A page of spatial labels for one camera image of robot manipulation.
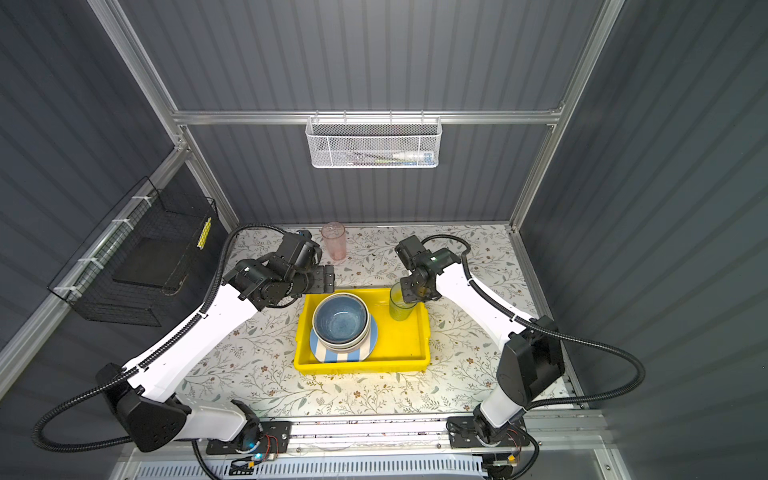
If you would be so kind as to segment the yellow plastic bin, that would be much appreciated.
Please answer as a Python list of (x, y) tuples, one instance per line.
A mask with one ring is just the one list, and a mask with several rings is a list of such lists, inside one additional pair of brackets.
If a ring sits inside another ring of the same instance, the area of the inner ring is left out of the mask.
[(430, 363), (429, 315), (418, 304), (408, 318), (398, 321), (389, 311), (387, 288), (349, 289), (358, 296), (372, 315), (369, 355), (358, 351), (336, 354), (318, 343), (312, 332), (312, 316), (324, 294), (309, 295), (299, 316), (296, 333), (296, 353), (293, 365), (303, 375), (339, 375), (357, 373), (395, 373), (423, 371)]

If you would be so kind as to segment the frosted blue plastic cup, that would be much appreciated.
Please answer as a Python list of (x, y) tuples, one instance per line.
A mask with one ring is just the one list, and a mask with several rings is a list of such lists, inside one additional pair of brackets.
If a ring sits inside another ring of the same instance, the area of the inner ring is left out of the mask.
[(391, 318), (396, 321), (404, 321), (415, 307), (416, 303), (405, 300), (401, 284), (396, 282), (389, 292), (389, 315)]

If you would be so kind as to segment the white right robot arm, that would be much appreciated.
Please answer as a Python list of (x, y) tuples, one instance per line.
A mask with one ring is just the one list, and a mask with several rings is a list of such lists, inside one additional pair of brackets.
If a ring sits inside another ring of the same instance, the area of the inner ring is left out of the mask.
[(399, 280), (408, 303), (446, 298), (469, 315), (500, 350), (496, 386), (473, 413), (478, 439), (491, 444), (530, 409), (532, 402), (565, 373), (561, 341), (537, 331), (557, 330), (548, 317), (536, 318), (505, 301), (474, 277), (467, 254), (471, 246), (453, 235), (445, 236), (465, 247), (457, 255), (447, 248), (431, 251), (423, 240), (411, 235), (400, 241), (395, 253), (409, 272)]

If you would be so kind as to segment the pink plastic cup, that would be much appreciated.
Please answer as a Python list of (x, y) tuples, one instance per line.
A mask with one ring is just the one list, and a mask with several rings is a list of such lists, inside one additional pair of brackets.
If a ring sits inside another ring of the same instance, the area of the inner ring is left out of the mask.
[(347, 256), (346, 228), (340, 222), (329, 222), (320, 230), (325, 249), (333, 261), (343, 261)]

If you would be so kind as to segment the light green bowl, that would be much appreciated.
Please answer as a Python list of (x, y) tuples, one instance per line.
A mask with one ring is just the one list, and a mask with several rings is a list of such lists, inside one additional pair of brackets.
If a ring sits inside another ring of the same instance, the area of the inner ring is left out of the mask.
[(310, 331), (310, 348), (313, 351), (324, 348), (336, 353), (347, 353), (359, 349), (364, 343), (368, 342), (371, 333), (372, 329), (369, 328), (364, 330), (352, 340), (344, 341), (341, 343), (334, 343), (323, 339), (315, 329), (312, 329)]

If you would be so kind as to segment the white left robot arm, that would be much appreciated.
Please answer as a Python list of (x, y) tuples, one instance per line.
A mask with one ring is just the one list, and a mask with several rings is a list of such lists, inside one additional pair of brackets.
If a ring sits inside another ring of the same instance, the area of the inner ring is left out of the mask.
[(322, 265), (322, 248), (310, 232), (281, 235), (276, 251), (233, 267), (227, 261), (234, 239), (227, 238), (203, 303), (142, 354), (123, 366), (109, 364), (99, 371), (99, 383), (110, 374), (137, 371), (104, 396), (140, 451), (197, 439), (227, 442), (242, 453), (261, 447), (260, 420), (244, 402), (195, 401), (177, 389), (207, 354), (256, 313), (285, 308), (305, 294), (333, 291), (333, 269)]

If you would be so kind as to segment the dark blue bowl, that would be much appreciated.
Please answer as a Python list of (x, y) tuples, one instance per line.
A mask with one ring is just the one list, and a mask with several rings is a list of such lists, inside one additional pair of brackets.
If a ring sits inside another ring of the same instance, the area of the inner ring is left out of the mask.
[(371, 314), (357, 295), (335, 293), (324, 298), (312, 316), (312, 329), (325, 340), (341, 343), (371, 328)]

